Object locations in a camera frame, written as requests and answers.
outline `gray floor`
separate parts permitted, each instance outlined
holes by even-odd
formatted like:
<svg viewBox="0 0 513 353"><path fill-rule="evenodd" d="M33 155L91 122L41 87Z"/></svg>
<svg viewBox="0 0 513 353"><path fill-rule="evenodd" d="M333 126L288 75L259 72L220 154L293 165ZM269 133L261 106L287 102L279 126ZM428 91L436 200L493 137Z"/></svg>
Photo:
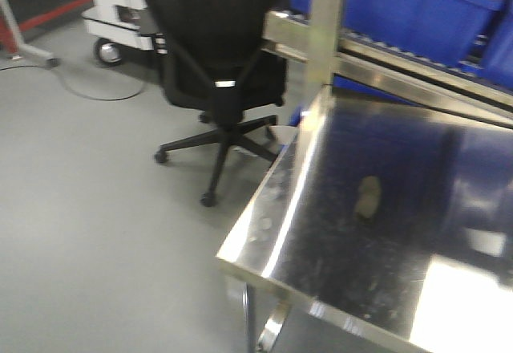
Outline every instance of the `gray floor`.
<svg viewBox="0 0 513 353"><path fill-rule="evenodd" d="M99 67L80 20L32 41L80 91L119 97L143 68ZM11 65L0 59L0 67ZM286 121L300 100L251 111ZM43 70L0 72L0 352L231 352L234 330L214 255L268 167L237 152L220 203L198 203L216 148L152 161L157 145L203 132L150 82L123 102L79 99ZM263 132L254 138L265 141ZM269 299L260 296L265 316ZM278 351L377 351L294 313Z"/></svg>

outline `black cable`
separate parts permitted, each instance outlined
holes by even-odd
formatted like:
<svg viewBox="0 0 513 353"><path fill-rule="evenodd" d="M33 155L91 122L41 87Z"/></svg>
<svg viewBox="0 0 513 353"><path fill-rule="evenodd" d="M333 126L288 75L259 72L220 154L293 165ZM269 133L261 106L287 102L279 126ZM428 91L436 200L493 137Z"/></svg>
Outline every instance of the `black cable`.
<svg viewBox="0 0 513 353"><path fill-rule="evenodd" d="M120 97L120 98L115 98L115 99L102 99L102 98L96 98L94 96L90 96L90 95L87 95L87 94L83 94L80 91L76 91L66 81L66 79L63 76L63 74L61 74L60 72L58 72L54 68L48 68L48 67L43 67L43 66L35 66L35 65L27 64L27 65L21 65L21 66L12 66L12 67L0 68L0 71L16 70L16 69L19 69L19 68L37 68L39 70L49 71L49 72L52 73L52 75L54 75L57 78L57 80L59 81L60 85L66 91L70 92L72 95L78 96L79 98L82 98L82 99L93 100L93 101L96 101L96 102L119 102L121 100L127 100L127 99L131 99L131 98L135 98L138 95L141 95L144 92L144 90L146 89L147 82L149 80L149 74L150 74L149 67L147 67L146 71L145 71L143 82L141 84L141 87L139 88L138 91L134 92L133 94L130 94L129 96L123 96L123 97Z"/></svg>

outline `stainless steel table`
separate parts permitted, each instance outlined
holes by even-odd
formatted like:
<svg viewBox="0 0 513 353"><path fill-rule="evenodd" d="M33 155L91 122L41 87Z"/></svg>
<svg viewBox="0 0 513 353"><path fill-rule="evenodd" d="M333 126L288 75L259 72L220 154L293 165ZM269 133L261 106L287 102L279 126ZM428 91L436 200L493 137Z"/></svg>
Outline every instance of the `stainless steel table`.
<svg viewBox="0 0 513 353"><path fill-rule="evenodd" d="M217 257L246 347L291 306L396 352L509 352L513 130L326 87ZM281 301L258 343L252 294Z"/></svg>

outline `blue plastic crate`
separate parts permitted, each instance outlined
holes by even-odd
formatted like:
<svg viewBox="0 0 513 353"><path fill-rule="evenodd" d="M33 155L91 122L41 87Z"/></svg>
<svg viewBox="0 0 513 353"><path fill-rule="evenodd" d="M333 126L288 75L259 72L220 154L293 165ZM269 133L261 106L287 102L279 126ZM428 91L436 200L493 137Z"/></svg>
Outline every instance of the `blue plastic crate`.
<svg viewBox="0 0 513 353"><path fill-rule="evenodd" d="M455 67L500 9L500 0L346 0L344 25ZM291 0L309 13L310 0Z"/></svg>
<svg viewBox="0 0 513 353"><path fill-rule="evenodd" d="M513 0L508 0L508 7L479 64L483 67L480 73L483 78L513 88Z"/></svg>

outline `white cart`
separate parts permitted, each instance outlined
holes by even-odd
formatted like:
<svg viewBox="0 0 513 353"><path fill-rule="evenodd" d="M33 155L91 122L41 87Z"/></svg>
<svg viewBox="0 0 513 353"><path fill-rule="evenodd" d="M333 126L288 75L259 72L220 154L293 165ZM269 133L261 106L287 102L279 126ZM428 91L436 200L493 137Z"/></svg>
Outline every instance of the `white cart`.
<svg viewBox="0 0 513 353"><path fill-rule="evenodd" d="M137 11L146 9L144 0L94 0L95 6L83 13L87 31L98 36L94 47L97 60L108 66L123 61L119 44L143 51L153 49L151 39L141 37L134 23Z"/></svg>

